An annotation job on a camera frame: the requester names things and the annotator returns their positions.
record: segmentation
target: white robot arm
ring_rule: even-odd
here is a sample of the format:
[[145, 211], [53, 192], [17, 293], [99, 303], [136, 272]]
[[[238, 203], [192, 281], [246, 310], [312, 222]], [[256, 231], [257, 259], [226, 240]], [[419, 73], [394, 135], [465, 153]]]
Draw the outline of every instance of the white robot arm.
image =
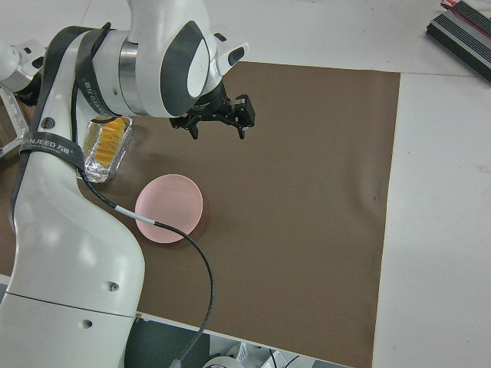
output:
[[129, 32], [61, 31], [44, 56], [40, 90], [37, 71], [18, 67], [15, 49], [0, 44], [0, 86], [37, 100], [12, 197], [17, 252], [0, 305], [4, 367], [115, 368], [123, 359], [144, 261], [130, 231], [77, 188], [90, 120], [171, 117], [193, 138], [197, 121], [212, 117], [241, 137], [254, 125], [248, 97], [230, 100], [222, 84], [247, 44], [214, 35], [203, 1], [129, 5]]

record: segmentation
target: brown paper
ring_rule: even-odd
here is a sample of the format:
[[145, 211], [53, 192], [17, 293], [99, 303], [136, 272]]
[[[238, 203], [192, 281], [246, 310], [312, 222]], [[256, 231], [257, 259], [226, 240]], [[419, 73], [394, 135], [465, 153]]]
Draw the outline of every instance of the brown paper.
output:
[[[168, 120], [136, 118], [118, 174], [98, 188], [134, 209], [152, 179], [188, 176], [204, 198], [192, 236], [216, 276], [209, 329], [369, 367], [398, 86], [399, 74], [240, 63], [226, 88], [251, 97], [256, 127], [245, 140], [221, 123], [201, 123], [193, 141]], [[12, 163], [0, 170], [0, 272], [10, 274]], [[116, 217], [145, 256], [139, 311], [199, 325], [209, 283], [197, 252], [148, 241]]]

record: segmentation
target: pink plate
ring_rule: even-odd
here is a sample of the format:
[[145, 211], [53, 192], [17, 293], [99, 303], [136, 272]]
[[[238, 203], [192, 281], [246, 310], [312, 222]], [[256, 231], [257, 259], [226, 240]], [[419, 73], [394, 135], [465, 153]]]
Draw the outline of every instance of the pink plate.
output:
[[[178, 174], [164, 175], [143, 188], [135, 212], [189, 234], [198, 225], [203, 213], [203, 197], [191, 179]], [[143, 235], [157, 243], [172, 243], [183, 238], [146, 222], [137, 220], [137, 226]]]

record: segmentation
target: velcro strap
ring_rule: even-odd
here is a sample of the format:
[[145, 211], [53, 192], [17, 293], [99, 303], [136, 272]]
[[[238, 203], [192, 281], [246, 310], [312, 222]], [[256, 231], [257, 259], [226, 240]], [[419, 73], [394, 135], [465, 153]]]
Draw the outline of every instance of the velcro strap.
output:
[[53, 133], [29, 132], [24, 137], [20, 151], [39, 151], [50, 153], [85, 171], [85, 160], [82, 148], [71, 140]]
[[92, 109], [103, 117], [119, 116], [113, 113], [102, 98], [101, 89], [97, 82], [92, 59], [110, 31], [110, 23], [106, 23], [102, 29], [94, 29], [87, 32], [78, 47], [75, 64], [75, 80], [78, 88], [91, 105]]

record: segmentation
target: brown mat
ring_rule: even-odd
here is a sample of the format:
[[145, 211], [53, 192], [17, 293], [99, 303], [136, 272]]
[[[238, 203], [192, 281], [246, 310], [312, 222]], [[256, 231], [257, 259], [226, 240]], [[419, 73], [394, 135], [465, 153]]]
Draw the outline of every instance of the brown mat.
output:
[[[216, 273], [209, 329], [371, 366], [399, 74], [240, 63], [226, 87], [253, 102], [256, 127], [245, 140], [220, 123], [201, 123], [193, 141], [168, 120], [137, 118], [119, 173], [100, 188], [134, 209], [155, 177], [190, 177], [204, 197], [193, 236]], [[15, 243], [12, 161], [0, 161], [3, 274]], [[147, 241], [117, 217], [146, 259], [139, 310], [200, 324], [209, 286], [196, 251]]]

